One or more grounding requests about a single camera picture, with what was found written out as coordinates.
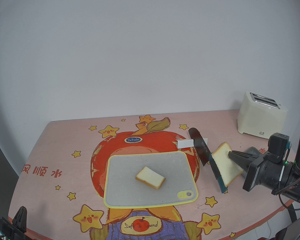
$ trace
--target knife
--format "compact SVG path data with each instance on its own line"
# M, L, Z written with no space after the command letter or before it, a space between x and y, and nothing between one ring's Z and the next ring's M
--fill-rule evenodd
M208 146L204 142L203 137L201 136L200 132L194 127L190 128L188 130L188 132L190 134L190 138L194 139L194 147L196 148L196 152L202 162L202 165L204 166L207 162L210 163L210 166L214 173L214 176L219 183L221 192L225 193L227 190L227 187L225 187L225 184L221 177L218 166L217 166L216 162L214 161L214 159L212 157L212 153L210 152Z

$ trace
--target table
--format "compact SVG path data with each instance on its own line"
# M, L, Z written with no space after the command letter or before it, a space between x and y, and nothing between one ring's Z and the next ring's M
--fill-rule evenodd
M177 151L176 139L190 138L191 127L208 138L211 151L225 141L233 150L254 146L265 151L266 139L238 133L237 114L228 110L52 121L24 166L9 217L25 206L27 234L33 239L234 239L284 208L263 186L243 190L242 176L222 194L210 165L200 165L194 148L181 149L199 192L193 203L107 209L103 193L110 156ZM291 151L289 159L294 157ZM130 224L136 216L151 218L161 227L137 230Z

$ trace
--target cable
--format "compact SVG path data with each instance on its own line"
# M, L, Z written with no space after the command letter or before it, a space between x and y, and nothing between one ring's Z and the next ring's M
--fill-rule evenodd
M281 193L278 194L279 200L280 200L281 204L282 204L287 210L292 210L292 211L299 211L299 210L300 210L300 208L294 209L294 208L289 208L288 206L286 206L286 205L283 203L280 194L281 194Z
M278 184L278 191L275 193L275 195L282 193L285 190L288 190L289 188L293 187L294 185L296 185L298 182L300 182L300 178L298 178L296 181L292 182L290 185L284 187L283 189L279 190L279 184Z

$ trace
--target white wall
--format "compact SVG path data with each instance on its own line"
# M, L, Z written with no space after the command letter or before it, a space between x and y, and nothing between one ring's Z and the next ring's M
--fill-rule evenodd
M288 107L291 136L299 5L2 1L0 148L19 174L50 121L237 109L246 89Z

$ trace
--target floor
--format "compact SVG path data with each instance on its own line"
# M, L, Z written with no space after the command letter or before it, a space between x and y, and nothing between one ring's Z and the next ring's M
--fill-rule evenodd
M8 209L18 178L0 149L0 219L8 218Z
M294 208L300 208L300 203L294 202ZM297 219L300 218L300 211L296 211ZM257 240L261 237L270 239L275 236L275 234L281 229L287 227L292 223L289 212L285 209L282 212L277 213L274 217L272 217L269 221L264 223L263 225L253 229L250 232L236 238L237 240Z

